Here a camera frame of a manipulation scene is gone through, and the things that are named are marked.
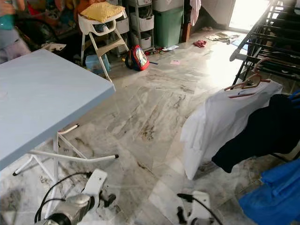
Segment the person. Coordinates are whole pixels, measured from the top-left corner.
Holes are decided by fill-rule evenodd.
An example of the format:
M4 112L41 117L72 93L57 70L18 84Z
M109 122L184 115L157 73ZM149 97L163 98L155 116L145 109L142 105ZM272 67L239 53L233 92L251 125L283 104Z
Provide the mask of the person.
M23 11L25 9L24 0L15 1L16 8ZM6 0L0 0L0 16L13 14L15 14L13 5L7 3ZM15 29L0 29L0 64L28 53L30 53L29 48Z

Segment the clothes drying rack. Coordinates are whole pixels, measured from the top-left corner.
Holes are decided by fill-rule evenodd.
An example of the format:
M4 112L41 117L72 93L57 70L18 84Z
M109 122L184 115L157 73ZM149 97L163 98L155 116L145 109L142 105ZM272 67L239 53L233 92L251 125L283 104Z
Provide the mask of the clothes drying rack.
M300 82L300 8L295 7L295 3L291 0L270 2L230 57L230 61L243 61L233 84L238 78L245 81L255 64L265 57L271 61L262 62L257 68L259 71L294 80L294 84ZM248 45L247 54L240 53L244 45ZM289 161L276 153L271 155Z

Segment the high chair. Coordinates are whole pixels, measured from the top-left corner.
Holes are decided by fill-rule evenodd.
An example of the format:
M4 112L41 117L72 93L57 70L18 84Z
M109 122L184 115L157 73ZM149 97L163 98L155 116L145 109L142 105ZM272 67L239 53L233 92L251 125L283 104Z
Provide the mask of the high chair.
M109 17L104 23L101 23L101 22L98 22L96 20L89 20L87 18L85 18L84 16L82 15L79 15L78 14L78 23L79 23L79 28L82 32L82 45L81 45L81 65L83 65L83 55L84 55L84 49L85 49L85 36L86 35L89 35L90 36L90 40L95 48L95 51L96 51L96 54L99 58L99 61L100 61L100 64L101 64L101 67L105 73L105 76L106 78L112 82L112 80L110 79L110 77L108 76L108 73L107 73L107 70L104 66L104 63L102 61L102 58L101 56L104 55L105 53L107 53L108 51L112 50L113 48L115 47L118 47L120 45L124 45L124 47L126 48L127 51L129 51L125 41L123 40L122 36L120 35L119 31L116 29L116 19L118 19L119 17L121 16L124 16L125 18L127 17L126 13L123 11L117 15L114 15L114 16L111 16ZM108 22L112 22L112 25L110 27L107 27L105 25L105 23L108 23ZM103 31L102 32L99 32L99 31L96 31L95 30L95 27L94 25L98 25L98 24L103 24ZM111 33L113 32L118 36L118 40L110 43L110 44L107 44L103 47L97 47L96 45L96 42L95 42L95 39L92 35L92 33L94 33L95 35L97 36L103 36L103 35L106 35L108 33Z

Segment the white hanging cloth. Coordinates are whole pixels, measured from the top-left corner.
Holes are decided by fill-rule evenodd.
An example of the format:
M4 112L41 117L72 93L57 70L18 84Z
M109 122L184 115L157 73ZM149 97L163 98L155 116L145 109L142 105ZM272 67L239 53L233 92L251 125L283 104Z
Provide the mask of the white hanging cloth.
M281 90L277 82L260 82L255 88L220 90L199 106L183 125L180 137L187 177L192 180L201 162L211 161L227 141L246 127L249 115L268 106L270 97ZM229 98L247 93L255 94Z
M192 7L191 24L192 26L195 26L199 16L199 10L201 8L201 0L190 0L189 4Z

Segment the light blue table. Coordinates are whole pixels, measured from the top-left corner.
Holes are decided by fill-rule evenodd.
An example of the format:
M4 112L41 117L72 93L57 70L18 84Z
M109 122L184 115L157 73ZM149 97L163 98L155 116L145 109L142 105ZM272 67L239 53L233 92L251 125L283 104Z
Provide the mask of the light blue table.
M70 145L62 136L64 133L58 131L114 92L111 82L47 50L1 64L0 170L26 153L32 154L31 159L36 159L45 170L35 154L45 155L55 158L54 175L48 174L47 169L45 172L57 181L59 158L81 162L117 158L114 155L87 159L78 150L80 157L58 154L58 137ZM53 138L54 153L31 151L49 138Z

